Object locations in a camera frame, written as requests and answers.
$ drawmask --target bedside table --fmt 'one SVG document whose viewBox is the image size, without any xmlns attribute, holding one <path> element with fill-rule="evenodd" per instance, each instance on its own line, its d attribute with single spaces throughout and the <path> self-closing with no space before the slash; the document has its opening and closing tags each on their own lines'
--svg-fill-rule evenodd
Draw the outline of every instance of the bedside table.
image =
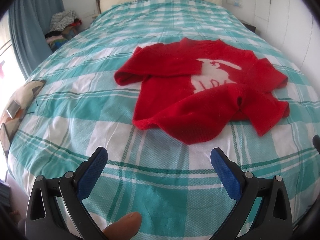
<svg viewBox="0 0 320 240">
<path fill-rule="evenodd" d="M 239 20 L 248 30 L 252 31 L 253 33 L 256 33 L 256 27 L 243 21 L 243 20 Z"/>
</svg>

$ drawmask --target blue curtain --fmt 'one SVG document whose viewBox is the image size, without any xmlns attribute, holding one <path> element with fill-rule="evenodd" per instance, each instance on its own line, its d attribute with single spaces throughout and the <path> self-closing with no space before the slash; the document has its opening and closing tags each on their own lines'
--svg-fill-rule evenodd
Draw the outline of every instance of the blue curtain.
<svg viewBox="0 0 320 240">
<path fill-rule="evenodd" d="M 62 11 L 62 0 L 15 0 L 10 6 L 12 46 L 25 78 L 52 54 L 44 35 L 52 15 Z"/>
</svg>

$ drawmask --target screw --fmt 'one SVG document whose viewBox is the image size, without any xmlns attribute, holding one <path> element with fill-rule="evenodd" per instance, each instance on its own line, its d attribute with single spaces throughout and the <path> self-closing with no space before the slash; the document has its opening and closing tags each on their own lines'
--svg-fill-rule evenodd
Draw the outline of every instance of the screw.
<svg viewBox="0 0 320 240">
<path fill-rule="evenodd" d="M 36 181 L 41 181 L 43 179 L 43 176 L 42 175 L 39 175 L 36 177 Z"/>
<path fill-rule="evenodd" d="M 73 171 L 68 171 L 68 172 L 66 172 L 66 174 L 64 174 L 64 176 L 65 176 L 66 178 L 71 178 L 71 177 L 73 176 Z"/>
<path fill-rule="evenodd" d="M 282 180 L 282 177 L 280 175 L 276 175 L 276 180 L 277 181 L 281 181 Z"/>
<path fill-rule="evenodd" d="M 247 178 L 249 178 L 249 179 L 253 178 L 253 174 L 252 174 L 252 172 L 250 172 L 250 171 L 246 172 L 246 173 L 245 173 L 245 176 L 246 176 Z"/>
</svg>

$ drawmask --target folded clothes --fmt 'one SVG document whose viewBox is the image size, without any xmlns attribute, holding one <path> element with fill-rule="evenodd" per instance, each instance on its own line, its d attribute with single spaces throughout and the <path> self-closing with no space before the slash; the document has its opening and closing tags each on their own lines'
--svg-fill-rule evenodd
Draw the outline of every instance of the folded clothes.
<svg viewBox="0 0 320 240">
<path fill-rule="evenodd" d="M 59 49 L 63 44 L 67 43 L 69 40 L 62 38 L 62 39 L 57 39 L 54 41 L 51 41 L 49 43 L 50 49 L 52 52 L 55 52 L 57 49 Z"/>
<path fill-rule="evenodd" d="M 49 44 L 51 41 L 55 41 L 55 40 L 59 40 L 59 39 L 63 39 L 63 36 L 62 36 L 62 35 L 52 36 L 52 37 L 50 37 L 50 38 L 47 38 L 46 41 L 47 41 L 47 43 Z"/>
</svg>

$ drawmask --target white cat graphic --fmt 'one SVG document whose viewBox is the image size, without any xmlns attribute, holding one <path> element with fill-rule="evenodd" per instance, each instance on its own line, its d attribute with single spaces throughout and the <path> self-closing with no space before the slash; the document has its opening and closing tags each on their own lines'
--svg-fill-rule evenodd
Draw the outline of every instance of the white cat graphic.
<svg viewBox="0 0 320 240">
<path fill-rule="evenodd" d="M 191 76 L 191 83 L 195 88 L 194 93 L 227 83 L 235 83 L 229 79 L 228 72 L 220 68 L 220 64 L 241 70 L 241 67 L 221 59 L 212 60 L 207 58 L 199 58 L 197 60 L 202 61 L 203 63 L 201 75 Z"/>
</svg>

